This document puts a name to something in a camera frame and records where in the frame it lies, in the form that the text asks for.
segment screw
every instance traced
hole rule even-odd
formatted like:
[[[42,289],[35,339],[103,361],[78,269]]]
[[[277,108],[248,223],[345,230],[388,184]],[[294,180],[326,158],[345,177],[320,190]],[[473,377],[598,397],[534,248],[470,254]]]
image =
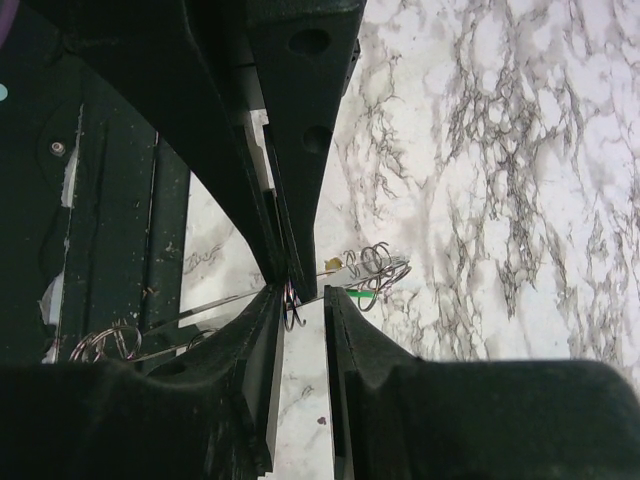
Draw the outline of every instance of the screw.
[[[61,157],[62,155],[64,155],[64,152],[67,151],[67,148],[62,142],[53,142],[51,145],[49,145],[49,151],[56,157]]]

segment green wire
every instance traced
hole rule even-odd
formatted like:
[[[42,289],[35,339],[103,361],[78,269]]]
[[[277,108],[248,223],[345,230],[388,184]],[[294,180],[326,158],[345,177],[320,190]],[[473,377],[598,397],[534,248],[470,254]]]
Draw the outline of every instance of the green wire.
[[[373,298],[376,295],[375,292],[369,290],[354,290],[352,288],[347,288],[347,293],[354,298]]]

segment coiled spring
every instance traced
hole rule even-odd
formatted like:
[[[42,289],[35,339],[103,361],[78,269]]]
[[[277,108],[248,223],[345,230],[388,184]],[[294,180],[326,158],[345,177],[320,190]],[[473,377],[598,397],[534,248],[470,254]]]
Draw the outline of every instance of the coiled spring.
[[[135,335],[135,343],[133,348],[129,350],[124,339],[124,333],[129,332]],[[120,358],[123,360],[132,360],[140,351],[142,346],[142,334],[136,327],[130,325],[115,324],[111,328],[107,328],[101,332],[91,332],[86,335],[73,349],[69,360],[72,362],[97,362],[107,358],[105,347],[107,339],[113,336]]]
[[[354,250],[344,252],[345,266],[351,271],[354,278],[360,277],[360,268],[372,275],[371,278],[354,285],[358,291],[369,291],[373,294],[371,298],[358,297],[358,308],[363,312],[371,310],[380,293],[391,288],[411,271],[409,262],[392,257],[388,247],[387,242],[379,242],[371,247],[365,247],[360,251],[359,261]]]
[[[284,287],[284,328],[287,332],[293,330],[293,327],[297,323],[300,327],[304,327],[307,321],[300,318],[297,308],[300,306],[300,299],[296,293],[291,280],[287,282]]]

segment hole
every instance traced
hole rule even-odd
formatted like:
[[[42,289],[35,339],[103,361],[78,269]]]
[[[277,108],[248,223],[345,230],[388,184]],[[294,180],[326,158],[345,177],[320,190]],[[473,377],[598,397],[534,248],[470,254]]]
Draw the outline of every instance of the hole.
[[[172,362],[169,361],[164,365],[160,365],[155,370],[149,372],[150,377],[170,377],[178,375],[187,370],[187,365],[184,362]]]
[[[316,125],[315,127],[308,128],[307,131],[304,132],[302,143],[307,152],[318,154],[326,153],[331,146],[331,135],[333,135],[333,132],[327,127]]]
[[[331,38],[324,30],[303,30],[289,40],[289,50],[298,55],[318,55],[324,52]]]

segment white marble countertop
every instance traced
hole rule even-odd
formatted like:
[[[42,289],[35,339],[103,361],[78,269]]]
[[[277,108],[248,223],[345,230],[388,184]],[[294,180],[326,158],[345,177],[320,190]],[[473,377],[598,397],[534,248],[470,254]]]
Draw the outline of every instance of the white marble countertop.
[[[640,3],[369,0],[315,226],[385,240],[367,314],[425,359],[592,358],[640,385]],[[194,182],[183,307],[261,276]],[[320,304],[286,340],[276,472],[332,477]]]

